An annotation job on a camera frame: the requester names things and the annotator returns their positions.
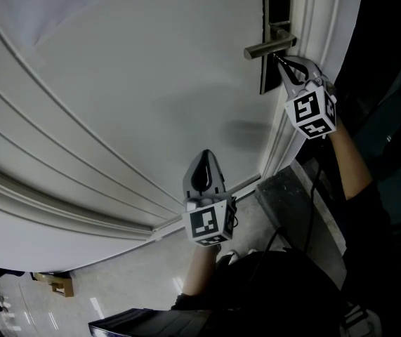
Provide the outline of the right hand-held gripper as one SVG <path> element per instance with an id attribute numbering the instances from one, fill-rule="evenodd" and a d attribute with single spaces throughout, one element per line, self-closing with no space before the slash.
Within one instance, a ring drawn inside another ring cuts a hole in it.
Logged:
<path id="1" fill-rule="evenodd" d="M 288 96 L 294 96 L 284 104 L 294 128 L 309 140 L 335 132 L 336 97 L 327 91 L 319 67 L 300 56 L 274 53 L 272 59 L 277 63 Z M 300 72 L 305 81 L 300 81 L 295 71 Z"/>

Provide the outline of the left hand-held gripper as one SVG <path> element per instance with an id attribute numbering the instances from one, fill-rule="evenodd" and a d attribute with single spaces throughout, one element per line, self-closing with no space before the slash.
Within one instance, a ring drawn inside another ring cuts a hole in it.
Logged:
<path id="1" fill-rule="evenodd" d="M 183 191 L 211 193 L 185 200 L 182 219 L 189 240 L 202 247 L 230 241 L 237 227 L 236 197 L 224 192 L 225 179 L 211 150 L 202 150 L 192 160 L 183 177 Z"/>

